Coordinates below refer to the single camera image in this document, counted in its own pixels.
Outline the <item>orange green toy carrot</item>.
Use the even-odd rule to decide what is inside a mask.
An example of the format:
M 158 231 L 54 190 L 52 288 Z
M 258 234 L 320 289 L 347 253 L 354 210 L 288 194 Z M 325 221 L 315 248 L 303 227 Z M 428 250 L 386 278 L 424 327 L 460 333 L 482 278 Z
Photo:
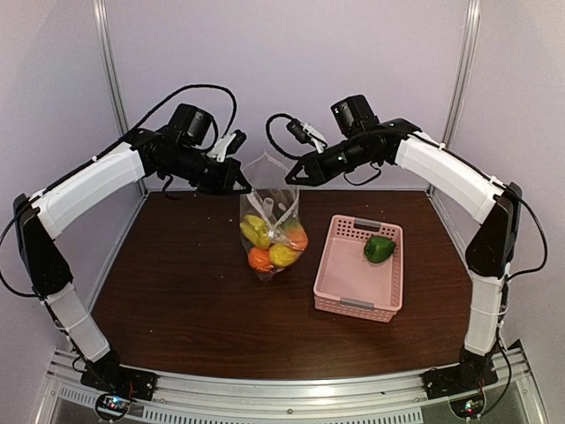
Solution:
M 288 246 L 299 252 L 306 250 L 309 244 L 308 236 L 303 225 L 298 221 L 286 223 L 282 228 L 283 236 L 288 240 Z

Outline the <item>yellow toy lemon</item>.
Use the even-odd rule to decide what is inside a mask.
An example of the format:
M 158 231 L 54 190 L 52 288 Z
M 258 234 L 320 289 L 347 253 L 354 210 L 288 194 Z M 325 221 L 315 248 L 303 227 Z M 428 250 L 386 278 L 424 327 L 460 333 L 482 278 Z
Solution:
M 283 244 L 274 244 L 268 251 L 270 262 L 277 268 L 286 268 L 298 258 L 298 252 Z

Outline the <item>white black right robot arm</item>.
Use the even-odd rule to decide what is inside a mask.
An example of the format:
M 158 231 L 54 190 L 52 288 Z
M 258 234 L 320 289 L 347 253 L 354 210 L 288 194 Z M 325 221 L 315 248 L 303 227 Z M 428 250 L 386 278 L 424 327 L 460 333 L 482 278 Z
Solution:
M 472 283 L 471 315 L 452 374 L 458 389 L 472 389 L 486 376 L 506 313 L 520 187 L 485 174 L 404 118 L 380 121 L 363 95 L 347 97 L 331 110 L 344 137 L 331 147 L 312 125 L 290 118 L 287 131 L 314 150 L 295 157 L 288 183 L 322 186 L 366 163 L 389 163 L 439 189 L 478 223 L 464 256 Z

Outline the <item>clear zip top bag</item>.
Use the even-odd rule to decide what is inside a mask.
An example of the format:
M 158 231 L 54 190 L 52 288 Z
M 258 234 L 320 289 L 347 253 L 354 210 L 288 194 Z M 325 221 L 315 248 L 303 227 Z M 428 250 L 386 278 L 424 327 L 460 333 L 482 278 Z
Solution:
M 301 223 L 299 217 L 300 191 L 296 186 L 286 183 L 285 177 L 289 171 L 290 169 L 283 163 L 266 153 L 243 168 L 245 177 L 252 185 L 252 191 L 239 196 L 239 224 L 244 215 L 255 215 L 262 218 L 267 223 L 269 230 L 270 246 L 265 249 L 268 251 L 274 244 L 288 246 L 288 240 L 283 236 L 283 226 L 286 223 L 292 221 Z M 247 259 L 249 251 L 255 246 L 243 236 L 240 226 L 239 233 Z M 304 251 L 297 252 L 298 260 Z M 259 280 L 268 281 L 289 267 L 277 268 L 274 266 L 268 273 L 251 269 Z

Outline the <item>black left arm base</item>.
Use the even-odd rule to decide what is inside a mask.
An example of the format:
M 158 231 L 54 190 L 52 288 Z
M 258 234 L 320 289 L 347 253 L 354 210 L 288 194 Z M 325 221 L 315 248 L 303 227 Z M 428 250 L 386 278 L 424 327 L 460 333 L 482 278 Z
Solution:
M 111 348 L 101 359 L 85 361 L 80 382 L 121 398 L 151 401 L 157 374 L 123 366 L 117 351 Z

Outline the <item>orange toy tangerine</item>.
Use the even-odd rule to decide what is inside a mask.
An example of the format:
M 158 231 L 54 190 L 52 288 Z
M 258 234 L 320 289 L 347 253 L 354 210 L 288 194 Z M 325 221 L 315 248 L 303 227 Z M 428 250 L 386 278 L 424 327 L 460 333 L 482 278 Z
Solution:
M 248 263 L 252 269 L 262 273 L 268 273 L 273 269 L 273 264 L 269 258 L 269 251 L 253 247 L 247 256 Z

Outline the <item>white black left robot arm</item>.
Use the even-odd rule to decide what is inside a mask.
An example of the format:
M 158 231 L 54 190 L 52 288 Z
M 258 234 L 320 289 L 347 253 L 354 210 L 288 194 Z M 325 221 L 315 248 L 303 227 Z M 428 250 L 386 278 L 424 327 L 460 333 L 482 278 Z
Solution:
M 78 349 L 91 375 L 108 392 L 118 392 L 127 374 L 108 339 L 79 299 L 67 261 L 55 241 L 77 218 L 120 189 L 157 175 L 185 180 L 208 195 L 249 193 L 251 186 L 234 154 L 246 140 L 240 130 L 211 148 L 200 144 L 214 123 L 195 106 L 179 105 L 170 121 L 151 131 L 133 127 L 99 155 L 31 197 L 13 203 L 19 254 L 34 294 L 44 302 Z

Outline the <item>green toy bell pepper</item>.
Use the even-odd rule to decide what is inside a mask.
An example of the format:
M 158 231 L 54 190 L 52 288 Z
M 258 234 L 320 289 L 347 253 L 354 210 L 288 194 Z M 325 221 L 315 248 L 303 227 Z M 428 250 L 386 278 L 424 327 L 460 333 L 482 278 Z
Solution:
M 364 256 L 373 263 L 380 264 L 393 255 L 396 243 L 389 238 L 371 236 L 365 243 Z

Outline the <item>yellow toy banana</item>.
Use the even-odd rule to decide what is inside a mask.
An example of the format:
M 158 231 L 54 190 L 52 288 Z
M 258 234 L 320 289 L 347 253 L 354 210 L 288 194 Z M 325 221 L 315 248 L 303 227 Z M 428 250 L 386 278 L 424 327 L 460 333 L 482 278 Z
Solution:
M 268 249 L 270 237 L 267 223 L 255 215 L 244 215 L 240 222 L 240 230 L 243 236 L 259 249 Z

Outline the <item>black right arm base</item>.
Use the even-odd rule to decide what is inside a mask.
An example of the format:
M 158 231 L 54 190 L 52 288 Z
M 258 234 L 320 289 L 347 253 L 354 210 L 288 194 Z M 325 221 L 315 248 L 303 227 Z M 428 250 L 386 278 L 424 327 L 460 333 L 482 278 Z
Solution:
M 422 379 L 427 397 L 451 397 L 497 383 L 499 377 L 493 365 L 496 350 L 494 344 L 489 352 L 476 354 L 463 346 L 455 365 L 425 371 Z

